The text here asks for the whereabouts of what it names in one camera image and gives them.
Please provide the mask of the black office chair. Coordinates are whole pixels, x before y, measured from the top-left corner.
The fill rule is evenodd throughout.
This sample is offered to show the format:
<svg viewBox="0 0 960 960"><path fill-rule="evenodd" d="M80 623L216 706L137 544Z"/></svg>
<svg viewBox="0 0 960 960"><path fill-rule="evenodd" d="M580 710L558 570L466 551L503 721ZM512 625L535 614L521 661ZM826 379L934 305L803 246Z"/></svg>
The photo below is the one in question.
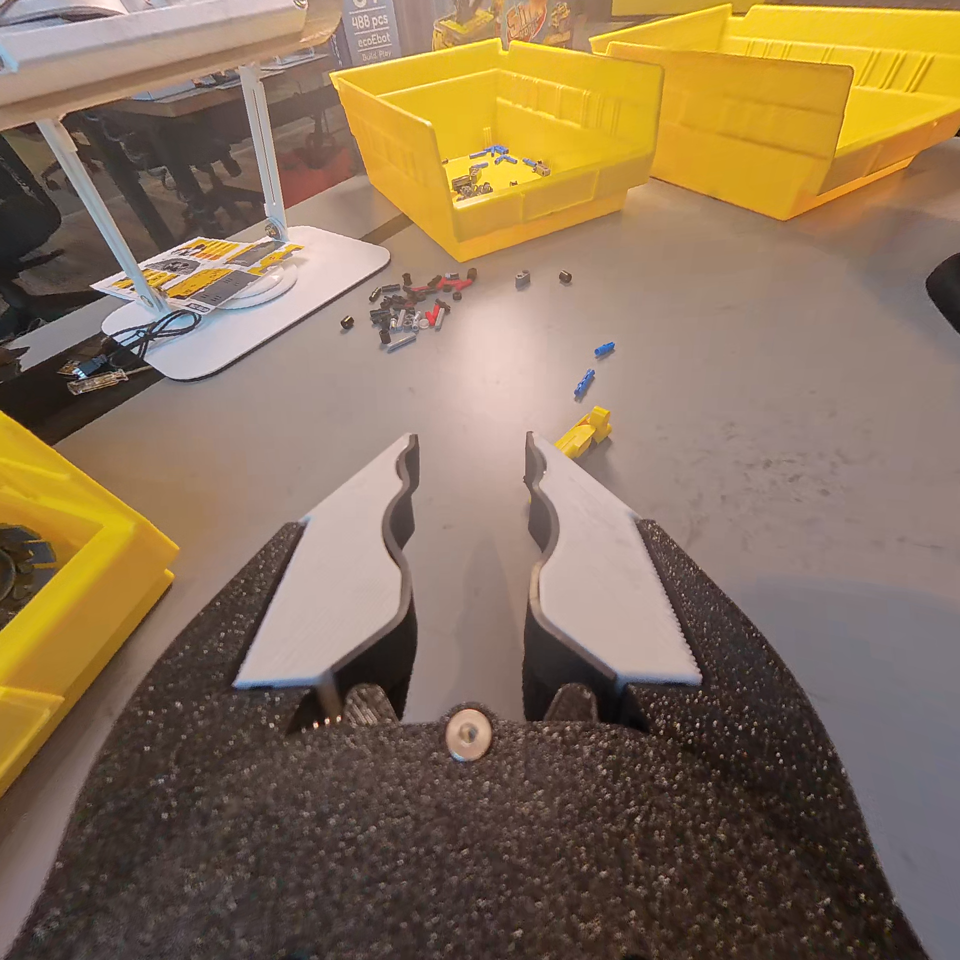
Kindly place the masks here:
<svg viewBox="0 0 960 960"><path fill-rule="evenodd" d="M33 257L59 229L57 206L33 177L5 136L1 137L1 296L2 337L18 337L49 323L69 307L60 294L27 293L18 277L59 255Z"/></svg>

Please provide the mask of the pile of small toy parts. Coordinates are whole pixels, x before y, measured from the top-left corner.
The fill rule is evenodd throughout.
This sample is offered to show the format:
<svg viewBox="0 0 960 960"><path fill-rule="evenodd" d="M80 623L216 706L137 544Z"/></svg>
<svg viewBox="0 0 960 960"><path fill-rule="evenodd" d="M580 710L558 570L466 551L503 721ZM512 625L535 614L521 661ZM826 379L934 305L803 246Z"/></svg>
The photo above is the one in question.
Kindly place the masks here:
<svg viewBox="0 0 960 960"><path fill-rule="evenodd" d="M402 282L382 284L368 296L368 317L378 336L378 349L397 351L417 341L424 331L441 330L453 307L478 280L478 269L437 274L423 284L409 272Z"/></svg>

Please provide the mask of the yellow bin with parts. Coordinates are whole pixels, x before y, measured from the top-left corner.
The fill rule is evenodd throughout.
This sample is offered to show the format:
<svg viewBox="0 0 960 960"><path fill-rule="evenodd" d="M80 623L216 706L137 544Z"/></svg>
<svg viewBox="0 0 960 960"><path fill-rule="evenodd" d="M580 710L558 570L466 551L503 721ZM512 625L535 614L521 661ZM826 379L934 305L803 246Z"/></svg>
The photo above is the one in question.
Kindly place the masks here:
<svg viewBox="0 0 960 960"><path fill-rule="evenodd" d="M372 185L461 263L621 210L650 175L664 78L498 39L331 75ZM454 203L442 158L496 143L552 174Z"/></svg>

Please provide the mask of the yellow tracked toy vehicle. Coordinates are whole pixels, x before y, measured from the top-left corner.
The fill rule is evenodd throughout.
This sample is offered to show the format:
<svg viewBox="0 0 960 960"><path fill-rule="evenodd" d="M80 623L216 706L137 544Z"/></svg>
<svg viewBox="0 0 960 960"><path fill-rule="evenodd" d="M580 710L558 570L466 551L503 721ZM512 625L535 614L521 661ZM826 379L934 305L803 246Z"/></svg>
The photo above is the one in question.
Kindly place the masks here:
<svg viewBox="0 0 960 960"><path fill-rule="evenodd" d="M58 569L51 542L32 529L1 524L1 629L11 624Z"/></svg>

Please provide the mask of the yellow angled toy beam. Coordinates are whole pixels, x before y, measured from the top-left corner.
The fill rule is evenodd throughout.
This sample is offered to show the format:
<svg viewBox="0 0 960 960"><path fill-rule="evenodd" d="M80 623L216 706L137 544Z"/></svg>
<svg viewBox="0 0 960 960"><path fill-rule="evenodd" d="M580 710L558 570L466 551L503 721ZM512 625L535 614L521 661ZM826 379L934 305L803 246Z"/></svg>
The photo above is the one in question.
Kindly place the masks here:
<svg viewBox="0 0 960 960"><path fill-rule="evenodd" d="M554 446L567 458L579 459L610 436L613 429L610 417L609 409L594 406L556 440Z"/></svg>

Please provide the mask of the person's right forearm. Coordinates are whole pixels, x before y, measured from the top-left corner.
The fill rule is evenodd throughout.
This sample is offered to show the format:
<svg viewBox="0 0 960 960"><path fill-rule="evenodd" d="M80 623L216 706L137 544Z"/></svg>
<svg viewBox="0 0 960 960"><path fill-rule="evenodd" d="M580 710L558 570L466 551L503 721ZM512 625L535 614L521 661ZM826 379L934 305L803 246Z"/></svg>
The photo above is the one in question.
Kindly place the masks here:
<svg viewBox="0 0 960 960"><path fill-rule="evenodd" d="M951 328L960 332L960 253L945 258L926 278L925 289L932 304Z"/></svg>

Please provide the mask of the white rounded board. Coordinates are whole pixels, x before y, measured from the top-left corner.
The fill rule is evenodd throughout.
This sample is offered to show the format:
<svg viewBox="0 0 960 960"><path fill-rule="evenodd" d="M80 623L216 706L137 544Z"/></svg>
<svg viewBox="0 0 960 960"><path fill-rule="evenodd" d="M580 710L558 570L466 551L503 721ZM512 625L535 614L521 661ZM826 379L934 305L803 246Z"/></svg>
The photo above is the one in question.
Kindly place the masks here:
<svg viewBox="0 0 960 960"><path fill-rule="evenodd" d="M133 349L142 340L138 329L173 315L163 336L147 343L143 356L165 378L200 380L234 365L390 262L390 254L382 246L312 226L290 227L284 240L261 235L237 242L251 243L262 237L303 246L297 256L296 281L285 294L263 305L215 309L205 315L167 306L155 311L139 298L133 280L118 271L93 285L96 291L124 302L102 322L102 333Z"/></svg>

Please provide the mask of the grey desk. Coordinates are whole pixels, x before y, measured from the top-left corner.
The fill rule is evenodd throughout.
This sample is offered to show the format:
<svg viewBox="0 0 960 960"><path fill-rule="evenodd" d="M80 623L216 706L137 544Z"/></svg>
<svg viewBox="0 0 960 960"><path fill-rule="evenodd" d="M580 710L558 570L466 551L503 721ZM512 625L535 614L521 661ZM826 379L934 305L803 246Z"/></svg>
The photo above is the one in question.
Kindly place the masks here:
<svg viewBox="0 0 960 960"><path fill-rule="evenodd" d="M919 938L958 958L958 336L925 291L958 250L958 174L937 165L953 159L793 224L652 183L623 213L481 259L417 344L381 353L365 284L62 439L180 550L166 596L2 800L2 957L155 661L284 522L404 432L421 451L405 720L467 701L522 719L525 436L578 419L574 387L613 341L588 391L613 431L585 470L794 671Z"/></svg>

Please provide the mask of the red crate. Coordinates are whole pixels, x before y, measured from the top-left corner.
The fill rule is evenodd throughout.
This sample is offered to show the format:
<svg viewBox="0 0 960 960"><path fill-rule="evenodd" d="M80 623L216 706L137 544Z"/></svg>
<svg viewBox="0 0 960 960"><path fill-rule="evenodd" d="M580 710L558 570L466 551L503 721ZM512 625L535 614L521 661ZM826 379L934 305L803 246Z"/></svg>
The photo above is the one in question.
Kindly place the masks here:
<svg viewBox="0 0 960 960"><path fill-rule="evenodd" d="M304 149L277 154L279 181L285 209L302 203L350 179L354 159L348 147L335 148L319 166L306 162Z"/></svg>

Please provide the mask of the empty yellow storage bin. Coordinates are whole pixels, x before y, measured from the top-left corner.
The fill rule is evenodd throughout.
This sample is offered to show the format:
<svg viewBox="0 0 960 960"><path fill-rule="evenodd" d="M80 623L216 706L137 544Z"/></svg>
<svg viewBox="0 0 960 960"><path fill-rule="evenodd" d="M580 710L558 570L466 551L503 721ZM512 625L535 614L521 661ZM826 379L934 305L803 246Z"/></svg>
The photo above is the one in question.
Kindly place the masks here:
<svg viewBox="0 0 960 960"><path fill-rule="evenodd" d="M779 221L958 133L957 9L726 3L589 43L664 71L655 179Z"/></svg>

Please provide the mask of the white book stand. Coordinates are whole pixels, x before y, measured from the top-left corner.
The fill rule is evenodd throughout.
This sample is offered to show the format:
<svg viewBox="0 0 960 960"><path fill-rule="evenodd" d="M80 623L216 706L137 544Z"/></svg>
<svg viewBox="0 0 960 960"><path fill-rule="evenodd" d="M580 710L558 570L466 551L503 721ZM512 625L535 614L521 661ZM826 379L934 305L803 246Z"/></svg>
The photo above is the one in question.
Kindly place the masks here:
<svg viewBox="0 0 960 960"><path fill-rule="evenodd" d="M260 66L273 56L326 43L342 10L341 2L324 1L184 2L64 26L2 30L2 132L37 126L150 317L167 314L169 304L140 270L79 159L64 117L152 87L237 68L258 164L270 184L267 218L284 236Z"/></svg>

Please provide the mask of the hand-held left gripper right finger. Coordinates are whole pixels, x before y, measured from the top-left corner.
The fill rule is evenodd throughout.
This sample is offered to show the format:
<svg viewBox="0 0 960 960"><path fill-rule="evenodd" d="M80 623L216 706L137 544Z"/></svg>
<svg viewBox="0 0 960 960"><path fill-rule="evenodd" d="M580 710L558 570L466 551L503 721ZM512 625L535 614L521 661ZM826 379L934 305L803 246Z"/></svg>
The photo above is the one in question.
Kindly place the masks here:
<svg viewBox="0 0 960 960"><path fill-rule="evenodd" d="M548 687L699 687L636 512L532 431L524 482L534 490L528 530L539 549L524 634L534 677Z"/></svg>

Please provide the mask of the clear handled screwdriver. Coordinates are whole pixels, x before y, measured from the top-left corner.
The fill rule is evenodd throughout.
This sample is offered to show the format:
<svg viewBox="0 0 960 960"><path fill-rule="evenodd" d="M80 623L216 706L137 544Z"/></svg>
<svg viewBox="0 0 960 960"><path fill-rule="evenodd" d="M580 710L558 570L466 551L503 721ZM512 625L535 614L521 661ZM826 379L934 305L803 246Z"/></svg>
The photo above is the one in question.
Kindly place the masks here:
<svg viewBox="0 0 960 960"><path fill-rule="evenodd" d="M70 395L79 397L85 394L119 386L130 379L128 372L122 368L111 369L103 373L70 380L66 387Z"/></svg>

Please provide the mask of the blue black bricks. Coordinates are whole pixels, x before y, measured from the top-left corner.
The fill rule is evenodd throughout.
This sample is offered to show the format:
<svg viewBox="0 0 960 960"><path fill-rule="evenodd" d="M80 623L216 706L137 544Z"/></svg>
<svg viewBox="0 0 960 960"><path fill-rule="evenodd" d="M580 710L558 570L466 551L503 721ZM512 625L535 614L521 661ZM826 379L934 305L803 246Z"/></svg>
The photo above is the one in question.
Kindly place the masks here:
<svg viewBox="0 0 960 960"><path fill-rule="evenodd" d="M552 174L546 162L514 154L498 143L459 157L443 157L440 164L456 205L526 189Z"/></svg>

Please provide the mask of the toy kit cardboard box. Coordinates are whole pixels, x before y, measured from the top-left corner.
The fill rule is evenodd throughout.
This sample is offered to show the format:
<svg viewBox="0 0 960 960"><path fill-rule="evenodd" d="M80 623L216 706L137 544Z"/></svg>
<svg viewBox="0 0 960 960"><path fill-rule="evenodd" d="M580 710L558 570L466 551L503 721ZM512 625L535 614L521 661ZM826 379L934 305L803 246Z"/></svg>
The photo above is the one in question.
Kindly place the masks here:
<svg viewBox="0 0 960 960"><path fill-rule="evenodd" d="M496 39L587 49L613 2L346 1L332 47L342 68Z"/></svg>

